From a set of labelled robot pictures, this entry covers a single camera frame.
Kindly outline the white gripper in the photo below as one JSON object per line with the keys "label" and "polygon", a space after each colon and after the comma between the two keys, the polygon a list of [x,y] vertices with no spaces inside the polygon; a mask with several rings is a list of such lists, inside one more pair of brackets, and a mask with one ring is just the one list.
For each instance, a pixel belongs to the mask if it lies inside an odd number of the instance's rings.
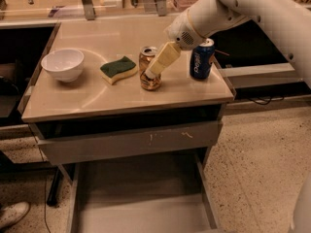
{"label": "white gripper", "polygon": [[151,79],[174,63],[182,50],[192,50],[203,43],[205,37],[200,32],[203,13],[200,9],[188,8],[180,13],[166,28],[170,41],[165,43],[150,62],[146,75]]}

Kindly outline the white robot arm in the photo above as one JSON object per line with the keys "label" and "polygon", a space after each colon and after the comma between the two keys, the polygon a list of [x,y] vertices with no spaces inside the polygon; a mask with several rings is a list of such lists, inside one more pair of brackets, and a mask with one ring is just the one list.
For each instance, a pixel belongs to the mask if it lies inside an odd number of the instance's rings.
{"label": "white robot arm", "polygon": [[[199,0],[175,19],[169,36],[201,40],[249,19],[308,82],[310,13],[293,0]],[[310,151],[309,97],[230,105],[205,166],[225,233],[309,232]]]}

